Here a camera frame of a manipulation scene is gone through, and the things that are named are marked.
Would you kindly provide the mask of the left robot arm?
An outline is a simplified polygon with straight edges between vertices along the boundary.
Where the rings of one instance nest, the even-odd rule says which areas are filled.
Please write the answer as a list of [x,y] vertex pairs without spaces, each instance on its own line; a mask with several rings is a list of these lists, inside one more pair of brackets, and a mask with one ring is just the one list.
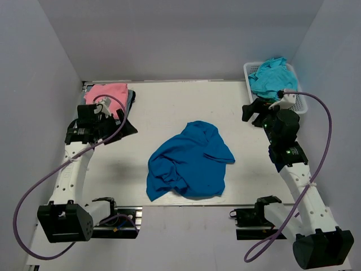
[[37,211],[38,220],[51,243],[84,242],[91,239],[100,222],[114,225],[119,219],[113,198],[82,199],[83,185],[94,146],[115,134],[121,138],[119,125],[105,100],[79,105],[78,118],[69,125],[65,136],[64,162],[53,194],[47,205]]

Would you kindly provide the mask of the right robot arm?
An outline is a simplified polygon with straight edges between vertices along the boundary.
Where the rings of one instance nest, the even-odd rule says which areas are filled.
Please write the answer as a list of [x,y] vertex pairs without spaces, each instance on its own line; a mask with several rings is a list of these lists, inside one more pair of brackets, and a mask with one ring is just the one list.
[[265,131],[270,159],[287,184],[294,206],[287,209],[276,196],[256,201],[255,220],[261,225],[272,223],[277,232],[262,240],[264,247],[253,257],[246,254],[245,262],[255,260],[282,234],[292,243],[294,258],[304,270],[343,264],[354,237],[335,222],[317,190],[308,159],[296,140],[300,117],[290,109],[270,108],[260,99],[242,107],[242,120],[249,121],[254,113],[258,116],[253,125]]

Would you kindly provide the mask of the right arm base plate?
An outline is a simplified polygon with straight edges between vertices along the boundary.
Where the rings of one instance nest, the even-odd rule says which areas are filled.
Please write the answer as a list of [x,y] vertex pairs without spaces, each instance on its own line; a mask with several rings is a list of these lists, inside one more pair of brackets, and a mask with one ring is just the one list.
[[261,241],[277,232],[277,228],[260,218],[254,208],[234,209],[230,212],[230,218],[235,220],[238,241]]

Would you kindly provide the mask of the blue t-shirt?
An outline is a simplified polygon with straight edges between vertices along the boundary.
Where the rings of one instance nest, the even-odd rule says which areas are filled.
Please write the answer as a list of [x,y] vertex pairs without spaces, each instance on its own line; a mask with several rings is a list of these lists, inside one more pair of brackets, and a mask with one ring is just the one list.
[[185,198],[221,196],[226,167],[233,163],[216,126],[190,122],[150,156],[146,193],[150,201],[172,190]]

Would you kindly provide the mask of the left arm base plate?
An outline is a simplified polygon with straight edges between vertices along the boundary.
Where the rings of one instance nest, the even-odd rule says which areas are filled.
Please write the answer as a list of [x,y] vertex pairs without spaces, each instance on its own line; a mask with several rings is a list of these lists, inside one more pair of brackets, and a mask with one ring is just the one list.
[[142,207],[117,207],[120,216],[102,222],[93,230],[92,239],[135,239],[142,223]]

